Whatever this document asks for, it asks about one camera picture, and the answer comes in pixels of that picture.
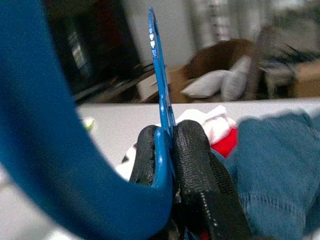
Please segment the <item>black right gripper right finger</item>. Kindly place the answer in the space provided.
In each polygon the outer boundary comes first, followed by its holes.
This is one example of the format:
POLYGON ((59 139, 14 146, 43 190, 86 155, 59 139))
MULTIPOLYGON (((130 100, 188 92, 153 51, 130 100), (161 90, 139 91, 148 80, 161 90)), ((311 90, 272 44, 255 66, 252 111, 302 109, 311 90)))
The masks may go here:
POLYGON ((184 120, 174 128, 172 160, 189 230, 207 233, 210 240, 253 237, 235 184, 198 122, 184 120))

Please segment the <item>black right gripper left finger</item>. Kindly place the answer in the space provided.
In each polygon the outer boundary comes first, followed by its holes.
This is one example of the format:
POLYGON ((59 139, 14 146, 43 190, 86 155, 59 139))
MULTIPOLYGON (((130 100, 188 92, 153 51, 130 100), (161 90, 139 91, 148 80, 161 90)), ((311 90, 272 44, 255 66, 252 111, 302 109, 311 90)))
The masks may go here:
POLYGON ((143 128, 137 138, 136 155, 129 181, 135 184, 151 186, 155 178, 155 132, 156 125, 143 128))

